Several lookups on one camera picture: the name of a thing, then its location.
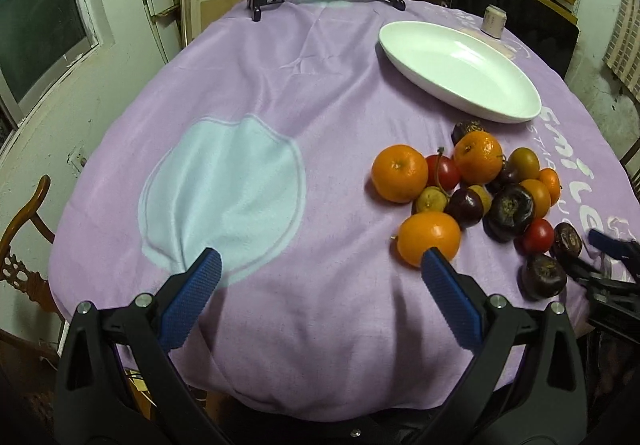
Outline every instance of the wall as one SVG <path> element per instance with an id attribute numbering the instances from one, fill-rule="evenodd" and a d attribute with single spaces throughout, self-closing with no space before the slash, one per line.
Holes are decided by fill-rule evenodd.
<path id="1" fill-rule="evenodd" d="M 69 155 L 75 148 L 90 155 L 163 64 L 142 0 L 88 1 L 101 44 L 47 92 L 0 157 L 0 227 L 31 197 L 40 176 L 49 174 L 51 188 L 40 214 L 55 232 L 76 182 Z M 46 275 L 50 245 L 33 226 L 18 233 L 12 250 L 29 269 Z M 3 281 L 0 327 L 31 340 L 53 341 L 59 324 Z"/>
<path id="2" fill-rule="evenodd" d="M 602 60 L 619 9 L 620 0 L 580 0 L 580 38 L 565 81 L 621 158 L 640 136 L 640 116 L 636 100 L 626 91 L 620 96 L 622 86 Z"/>

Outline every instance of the white oval plate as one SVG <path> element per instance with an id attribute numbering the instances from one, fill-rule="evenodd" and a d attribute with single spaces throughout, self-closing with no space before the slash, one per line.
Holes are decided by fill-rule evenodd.
<path id="1" fill-rule="evenodd" d="M 529 78 L 475 37 L 430 22 L 398 21 L 383 26 L 378 38 L 402 75 L 450 106 L 505 124 L 540 113 Z"/>

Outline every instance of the metal screw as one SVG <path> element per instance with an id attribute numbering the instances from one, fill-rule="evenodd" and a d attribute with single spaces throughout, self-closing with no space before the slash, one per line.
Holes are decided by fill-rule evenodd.
<path id="1" fill-rule="evenodd" d="M 551 311 L 556 315 L 562 315 L 564 313 L 564 304 L 558 301 L 551 303 Z"/>
<path id="2" fill-rule="evenodd" d="M 78 304 L 78 313 L 84 315 L 85 313 L 89 313 L 91 310 L 91 302 L 87 300 L 83 300 L 80 304 Z"/>
<path id="3" fill-rule="evenodd" d="M 136 297 L 136 300 L 134 302 L 136 303 L 136 306 L 138 308 L 146 308 L 151 304 L 151 301 L 153 300 L 154 298 L 150 293 L 141 293 Z"/>
<path id="4" fill-rule="evenodd" d="M 499 293 L 497 293 L 496 295 L 492 295 L 489 298 L 489 302 L 491 303 L 491 306 L 498 309 L 504 308 L 505 306 L 507 306 L 507 300 L 504 298 L 504 296 L 500 295 Z"/>

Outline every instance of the tablecloth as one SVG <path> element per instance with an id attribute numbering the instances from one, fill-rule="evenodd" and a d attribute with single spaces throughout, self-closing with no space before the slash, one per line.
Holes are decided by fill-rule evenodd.
<path id="1" fill-rule="evenodd" d="M 222 282 L 170 355 L 187 383 L 316 421 L 441 404 L 471 354 L 419 273 L 396 260 L 390 237 L 411 207 L 380 200 L 369 170 L 392 144 L 452 151 L 452 127 L 469 117 L 386 59 L 378 32 L 402 20 L 483 38 L 529 76 L 540 116 L 484 125 L 506 154 L 530 147 L 558 171 L 552 224 L 640 233 L 638 202 L 594 121 L 509 32 L 491 40 L 481 19 L 423 2 L 400 12 L 376 0 L 294 0 L 265 8 L 260 22 L 241 4 L 148 83 L 82 171 L 50 256 L 65 317 L 86 299 L 105 308 L 153 293 L 213 247 Z M 584 258 L 622 277 L 620 263 L 588 250 Z M 518 291 L 522 261 L 477 225 L 452 264 L 488 294 L 544 308 Z M 585 320 L 580 287 L 570 281 L 561 300 L 574 324 Z"/>

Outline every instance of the can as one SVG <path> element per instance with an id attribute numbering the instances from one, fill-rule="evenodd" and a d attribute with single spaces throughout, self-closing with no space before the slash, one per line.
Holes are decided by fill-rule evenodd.
<path id="1" fill-rule="evenodd" d="M 481 30 L 491 37 L 500 39 L 507 24 L 507 13 L 497 6 L 489 5 L 484 12 Z"/>

